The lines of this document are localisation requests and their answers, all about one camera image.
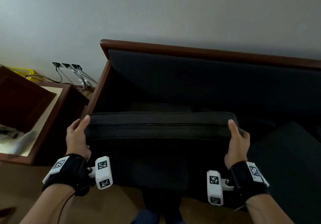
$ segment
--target black wristband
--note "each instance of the black wristband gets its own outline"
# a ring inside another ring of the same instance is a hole
[[[73,187],[77,192],[77,186],[88,178],[86,159],[78,154],[68,154],[66,156],[69,156],[69,158],[60,172],[50,175],[43,185],[42,191],[53,184],[66,184]]]
[[[265,183],[253,180],[246,161],[232,165],[230,174],[234,190],[239,194],[242,202],[258,194],[270,194]]]

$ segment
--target hand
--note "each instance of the hand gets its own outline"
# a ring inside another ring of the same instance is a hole
[[[228,169],[235,163],[240,161],[247,161],[247,151],[250,148],[250,134],[245,131],[239,133],[239,129],[235,122],[229,120],[229,129],[231,131],[231,140],[229,151],[227,152],[224,162]]]
[[[87,115],[81,121],[77,119],[67,128],[67,154],[79,154],[83,156],[87,161],[91,156],[91,151],[89,149],[89,145],[86,145],[86,136],[85,136],[85,128],[90,122],[90,116]]]

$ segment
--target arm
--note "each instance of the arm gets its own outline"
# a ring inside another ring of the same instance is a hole
[[[87,161],[89,160],[91,151],[86,145],[86,137],[84,133],[89,121],[90,117],[87,115],[82,121],[78,119],[67,128],[66,154],[79,154],[85,157]],[[44,190],[20,224],[57,224],[61,212],[62,214],[59,223],[63,223],[73,197],[65,204],[63,211],[62,207],[67,199],[74,193],[74,188],[69,185],[53,184],[49,186]]]
[[[239,130],[233,120],[229,120],[231,141],[229,151],[225,156],[228,169],[235,163],[247,161],[247,151],[250,147],[250,134]],[[255,224],[294,224],[284,213],[275,200],[268,194],[259,194],[246,201],[247,209]]]

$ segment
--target brown floor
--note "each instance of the brown floor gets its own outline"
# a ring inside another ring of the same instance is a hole
[[[0,209],[17,207],[9,224],[19,223],[37,200],[41,193],[41,181],[49,170],[49,167],[0,163]],[[106,190],[94,187],[85,197],[74,199],[67,223],[129,224],[143,207],[140,190],[118,185]],[[183,199],[180,209],[188,224],[216,224],[232,211],[229,208],[212,206],[188,198]],[[249,214],[238,211],[223,223],[253,222]]]

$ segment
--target forearm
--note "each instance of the forearm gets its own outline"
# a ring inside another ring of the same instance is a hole
[[[268,194],[253,196],[246,205],[255,224],[294,224]]]
[[[63,204],[75,192],[73,187],[53,184],[46,188],[20,224],[57,224]]]

